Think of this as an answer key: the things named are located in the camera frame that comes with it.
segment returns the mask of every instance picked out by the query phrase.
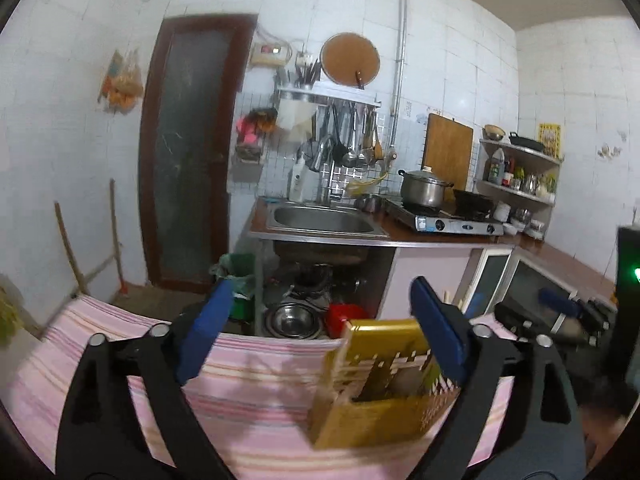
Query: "brown countertop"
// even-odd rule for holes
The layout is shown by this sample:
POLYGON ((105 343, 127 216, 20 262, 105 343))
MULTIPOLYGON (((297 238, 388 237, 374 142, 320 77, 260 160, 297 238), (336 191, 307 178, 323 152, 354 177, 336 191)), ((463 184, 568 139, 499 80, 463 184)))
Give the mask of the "brown countertop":
POLYGON ((588 288, 604 298, 610 298, 615 285, 602 274, 579 262, 574 257, 525 235, 500 237, 447 235, 437 233, 417 233, 401 224, 385 212, 373 218, 387 233, 387 238, 359 237, 358 235, 337 236, 334 234, 300 235, 291 231, 267 228, 267 203, 258 198, 255 202, 250 235, 255 238, 287 240, 325 244, 369 245, 412 248, 487 248, 519 247, 535 257, 546 270, 577 288, 588 288))

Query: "plastic bottle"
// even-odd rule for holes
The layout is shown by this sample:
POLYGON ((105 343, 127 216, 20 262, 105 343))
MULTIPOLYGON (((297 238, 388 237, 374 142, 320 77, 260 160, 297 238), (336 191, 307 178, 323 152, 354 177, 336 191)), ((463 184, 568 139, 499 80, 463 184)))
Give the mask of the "plastic bottle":
POLYGON ((504 176, 504 151, 502 148, 498 148, 494 151, 493 156, 491 157, 491 166, 489 167, 489 177, 488 181, 497 184, 498 186, 502 185, 502 178, 504 176))
POLYGON ((291 170, 288 199, 291 202, 303 201, 303 187, 306 175, 305 159, 300 156, 291 170))

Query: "red container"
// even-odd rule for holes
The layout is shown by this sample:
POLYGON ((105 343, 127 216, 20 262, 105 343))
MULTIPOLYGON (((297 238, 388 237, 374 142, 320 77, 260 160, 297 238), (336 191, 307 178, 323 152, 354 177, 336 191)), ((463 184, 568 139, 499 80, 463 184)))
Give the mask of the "red container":
POLYGON ((324 316, 324 324, 329 337, 334 339, 342 336, 344 323, 350 319, 369 319, 369 314, 361 306, 356 304, 331 304, 324 316))

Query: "green trash bin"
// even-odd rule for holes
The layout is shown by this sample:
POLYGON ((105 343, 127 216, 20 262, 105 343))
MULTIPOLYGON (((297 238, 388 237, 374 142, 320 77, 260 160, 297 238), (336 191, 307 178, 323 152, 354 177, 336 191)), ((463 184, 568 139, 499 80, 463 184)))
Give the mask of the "green trash bin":
POLYGON ((234 290, 234 305, 230 319, 252 321, 254 319, 255 257, 253 254, 223 254, 211 268, 217 278, 230 280, 234 290))

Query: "round cutting board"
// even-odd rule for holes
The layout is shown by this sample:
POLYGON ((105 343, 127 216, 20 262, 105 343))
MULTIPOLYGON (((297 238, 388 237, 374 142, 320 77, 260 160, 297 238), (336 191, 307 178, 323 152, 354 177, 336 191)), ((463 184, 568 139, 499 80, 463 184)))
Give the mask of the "round cutting board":
POLYGON ((373 81, 380 70, 380 55, 367 38, 354 32, 342 32, 326 40, 320 52, 322 69, 334 83, 358 86, 373 81))

